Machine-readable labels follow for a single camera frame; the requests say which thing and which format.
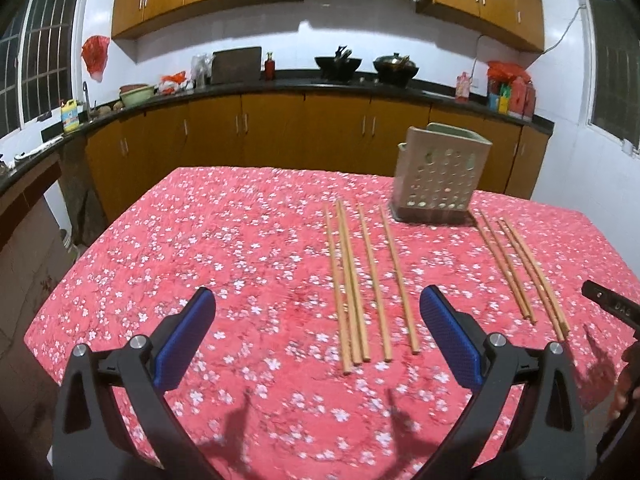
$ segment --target blue gripper pad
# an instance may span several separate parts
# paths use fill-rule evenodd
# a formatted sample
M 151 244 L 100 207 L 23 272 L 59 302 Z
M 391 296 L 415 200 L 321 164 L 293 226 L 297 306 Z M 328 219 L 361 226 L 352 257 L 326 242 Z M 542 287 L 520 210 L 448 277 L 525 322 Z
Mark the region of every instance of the blue gripper pad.
M 420 315 L 440 348 L 456 381 L 463 388 L 477 392 L 482 376 L 482 355 L 456 319 L 458 314 L 435 285 L 420 295 Z
M 156 389 L 167 392 L 178 387 L 215 317 L 213 292 L 201 287 L 179 314 L 162 320 L 151 336 L 152 341 L 155 335 L 164 339 L 155 355 L 153 383 Z

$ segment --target chopstick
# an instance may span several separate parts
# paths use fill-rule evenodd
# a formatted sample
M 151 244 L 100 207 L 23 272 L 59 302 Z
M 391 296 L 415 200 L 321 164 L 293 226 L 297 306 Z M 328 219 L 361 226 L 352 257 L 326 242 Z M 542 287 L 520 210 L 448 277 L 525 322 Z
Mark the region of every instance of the chopstick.
M 400 297 L 402 298 L 402 308 L 404 309 L 404 322 L 406 323 L 407 330 L 409 331 L 409 345 L 411 345 L 411 352 L 413 354 L 420 353 L 420 344 L 418 343 L 418 336 L 415 333 L 414 315 L 411 312 L 411 306 L 409 305 L 409 298 L 404 289 L 404 278 L 402 277 L 402 270 L 400 268 L 400 261 L 398 259 L 398 252 L 394 244 L 394 238 L 389 229 L 389 224 L 386 221 L 384 206 L 380 206 L 380 216 L 382 216 L 382 224 L 385 227 L 386 241 L 389 244 L 389 250 L 391 251 L 391 258 L 394 261 L 394 267 L 396 268 L 396 278 L 398 279 L 398 288 L 400 289 Z
M 334 277 L 335 309 L 338 317 L 338 337 L 340 338 L 342 373 L 348 375 L 351 373 L 349 334 L 347 332 L 347 323 L 344 319 L 344 302 L 342 301 L 342 293 L 340 292 L 340 274 L 338 271 L 338 263 L 335 257 L 334 232 L 332 231 L 331 227 L 331 216 L 329 215 L 329 208 L 326 206 L 324 208 L 324 216 L 326 218 L 326 232 L 329 239 L 329 256 L 331 258 L 331 270 Z
M 360 225 L 362 226 L 362 235 L 364 237 L 364 244 L 367 248 L 367 257 L 369 258 L 369 269 L 371 282 L 373 284 L 373 292 L 376 298 L 376 310 L 378 311 L 378 322 L 380 324 L 380 335 L 382 336 L 382 351 L 385 357 L 385 361 L 391 362 L 393 355 L 391 351 L 391 339 L 389 337 L 388 326 L 386 325 L 385 305 L 382 300 L 382 292 L 380 291 L 380 282 L 378 281 L 378 272 L 376 270 L 376 259 L 373 255 L 373 247 L 369 238 L 369 231 L 367 229 L 367 221 L 362 213 L 362 206 L 358 204 L 358 216 L 360 216 Z
M 344 270 L 344 288 L 347 293 L 347 311 L 349 313 L 349 336 L 351 339 L 351 357 L 353 364 L 362 364 L 362 347 L 360 346 L 360 336 L 358 332 L 360 328 L 358 326 L 358 319 L 356 316 L 355 299 L 353 296 L 353 283 L 351 281 L 351 265 L 349 258 L 349 249 L 347 240 L 349 237 L 348 232 L 345 231 L 346 224 L 342 218 L 342 209 L 340 208 L 340 201 L 338 200 L 338 228 L 340 231 L 340 251 L 342 252 L 342 269 Z
M 360 335 L 360 350 L 362 351 L 362 360 L 368 363 L 371 361 L 371 354 L 369 352 L 369 340 L 367 339 L 367 325 L 364 321 L 364 309 L 362 308 L 358 273 L 356 272 L 356 265 L 353 260 L 353 247 L 351 247 L 351 234 L 349 232 L 349 225 L 347 224 L 347 211 L 344 208 L 344 202 L 342 202 L 342 200 L 338 200 L 338 209 L 340 210 L 342 218 L 342 228 L 346 236 L 346 249 L 349 254 L 349 270 L 351 273 L 351 286 L 353 287 L 353 303 L 358 321 L 358 334 Z
M 532 267 L 536 271 L 536 274 L 540 279 L 540 283 L 544 287 L 545 292 L 548 295 L 549 300 L 551 301 L 551 305 L 553 306 L 553 310 L 556 313 L 556 317 L 558 318 L 558 324 L 560 325 L 562 334 L 564 335 L 564 337 L 567 337 L 569 335 L 569 324 L 567 323 L 566 317 L 564 316 L 564 311 L 562 310 L 562 307 L 560 307 L 560 304 L 558 303 L 558 299 L 556 298 L 556 295 L 551 289 L 551 284 L 548 282 L 545 275 L 542 273 L 542 269 L 540 269 L 540 266 L 538 265 L 537 261 L 533 257 L 533 254 L 531 253 L 531 249 L 529 249 L 529 246 L 523 240 L 522 236 L 520 236 L 519 232 L 516 231 L 515 227 L 506 218 L 504 219 L 504 222 L 507 225 L 507 227 L 510 229 L 510 231 L 513 233 L 513 236 L 516 238 L 516 240 L 522 247 L 522 250 L 527 255 L 527 258 L 529 259 Z
M 498 249 L 500 249 L 500 253 L 502 254 L 502 257 L 504 258 L 504 261 L 507 264 L 507 268 L 511 273 L 511 276 L 513 277 L 513 283 L 516 286 L 516 290 L 518 291 L 518 294 L 516 295 L 516 301 L 521 301 L 524 304 L 525 311 L 528 314 L 528 316 L 525 316 L 525 317 L 529 318 L 531 324 L 536 324 L 538 320 L 536 319 L 536 316 L 533 313 L 531 302 L 529 301 L 529 297 L 527 296 L 524 290 L 524 285 L 522 285 L 522 282 L 520 281 L 519 276 L 516 274 L 516 269 L 513 267 L 513 262 L 511 261 L 509 255 L 507 254 L 507 251 L 504 249 L 504 247 L 500 243 L 500 240 L 498 240 L 498 237 L 494 231 L 494 228 L 491 226 L 491 223 L 485 216 L 484 212 L 482 210 L 478 210 L 478 211 L 480 212 L 480 216 L 484 220 L 484 223 L 489 228 L 489 233 L 493 237 L 495 244 L 498 246 Z
M 564 335 L 562 334 L 562 330 L 560 330 L 560 325 L 558 324 L 558 319 L 556 318 L 556 314 L 554 313 L 554 308 L 551 305 L 549 297 L 546 294 L 546 290 L 542 286 L 542 283 L 540 283 L 538 275 L 536 274 L 536 271 L 531 265 L 531 262 L 529 261 L 529 259 L 527 258 L 527 255 L 522 250 L 522 247 L 520 246 L 518 241 L 515 239 L 513 232 L 507 225 L 507 222 L 504 219 L 502 219 L 501 221 L 498 220 L 498 225 L 502 228 L 505 236 L 509 239 L 509 243 L 511 244 L 511 246 L 518 253 L 518 257 L 522 261 L 524 268 L 527 270 L 527 274 L 529 275 L 529 277 L 531 278 L 531 281 L 536 287 L 540 300 L 542 300 L 542 304 L 545 307 L 546 315 L 549 318 L 549 321 L 551 322 L 554 332 L 556 333 L 556 338 L 558 339 L 559 342 L 564 341 Z
M 507 280 L 507 283 L 509 284 L 509 288 L 511 289 L 511 292 L 513 293 L 516 299 L 516 303 L 518 304 L 518 308 L 520 309 L 520 313 L 522 314 L 522 317 L 524 319 L 529 319 L 530 316 L 527 311 L 526 305 L 524 304 L 524 302 L 522 301 L 522 298 L 520 297 L 520 291 L 517 289 L 516 284 L 513 282 L 513 278 L 511 277 L 511 274 L 507 271 L 503 262 L 498 257 L 498 253 L 495 251 L 494 247 L 489 242 L 489 239 L 486 237 L 486 234 L 484 234 L 484 229 L 480 227 L 479 224 L 478 224 L 478 232 L 480 233 L 482 240 L 484 240 L 484 244 L 489 248 L 489 250 L 491 251 L 491 254 L 494 256 L 495 263 L 500 268 L 500 272 L 502 272 L 504 279 Z

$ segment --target metal bolt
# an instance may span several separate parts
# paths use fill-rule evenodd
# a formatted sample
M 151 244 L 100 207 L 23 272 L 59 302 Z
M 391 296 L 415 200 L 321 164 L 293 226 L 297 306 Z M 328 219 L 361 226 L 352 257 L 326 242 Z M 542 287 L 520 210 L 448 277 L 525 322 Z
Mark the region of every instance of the metal bolt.
M 84 354 L 86 354 L 86 345 L 79 344 L 74 346 L 74 355 L 76 357 L 82 357 Z
M 129 341 L 129 345 L 131 348 L 139 349 L 142 348 L 146 344 L 146 336 L 136 335 L 131 338 Z
M 562 353 L 562 345 L 555 341 L 549 345 L 549 350 L 552 354 L 560 355 Z
M 505 346 L 507 344 L 507 338 L 502 334 L 494 332 L 489 336 L 489 342 L 494 346 Z

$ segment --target table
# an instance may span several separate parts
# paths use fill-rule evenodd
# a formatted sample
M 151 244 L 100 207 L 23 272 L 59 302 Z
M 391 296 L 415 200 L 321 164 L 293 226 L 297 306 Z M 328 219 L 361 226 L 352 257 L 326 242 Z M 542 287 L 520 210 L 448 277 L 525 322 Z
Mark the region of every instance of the table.
M 494 259 L 473 227 L 391 221 L 422 351 L 412 355 L 378 205 L 391 178 L 271 168 L 180 168 L 116 220 L 56 287 L 25 336 L 62 380 L 78 342 L 94 350 L 149 334 L 198 286 L 214 291 L 217 316 L 180 387 L 166 399 L 226 478 L 408 478 L 444 439 L 470 397 L 450 373 L 417 313 L 438 285 L 487 332 L 542 348 L 554 338 L 521 319 Z M 346 202 L 367 311 L 372 361 L 342 375 L 323 207 Z M 392 332 L 382 360 L 369 264 L 356 212 L 364 206 Z M 580 295 L 592 279 L 632 300 L 640 283 L 581 213 L 488 192 L 472 209 L 508 216 L 526 238 L 572 328 L 580 400 L 609 392 L 631 329 Z M 523 269 L 521 277 L 528 276 Z M 136 445 L 149 453 L 122 392 L 116 396 Z M 510 397 L 481 461 L 495 454 L 517 404 Z

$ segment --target red floral tablecloth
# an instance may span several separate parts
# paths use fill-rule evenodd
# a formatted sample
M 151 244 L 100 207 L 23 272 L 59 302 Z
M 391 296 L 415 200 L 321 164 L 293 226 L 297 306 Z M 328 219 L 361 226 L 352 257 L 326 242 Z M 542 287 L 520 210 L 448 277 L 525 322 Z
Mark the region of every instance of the red floral tablecloth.
M 375 176 L 244 168 L 181 168 L 149 190 L 73 266 L 42 307 L 25 342 L 58 381 L 73 345 L 116 348 L 149 334 L 198 286 L 218 313 L 180 387 L 166 394 L 202 452 L 226 478 L 407 478 L 427 459 L 469 398 L 417 313 L 437 284 L 487 332 L 542 348 L 554 333 L 528 278 L 539 323 L 520 317 L 475 228 L 391 221 L 422 347 L 412 355 L 378 205 L 392 180 Z M 346 202 L 366 306 L 372 361 L 343 376 L 323 207 Z M 368 219 L 392 331 L 382 360 L 369 264 L 356 205 Z M 640 300 L 640 283 L 604 236 L 574 211 L 487 192 L 472 208 L 508 216 L 542 264 L 572 328 L 581 401 L 610 390 L 632 331 L 580 295 L 588 278 Z M 121 392 L 138 447 L 148 443 Z M 481 459 L 510 422 L 514 392 Z

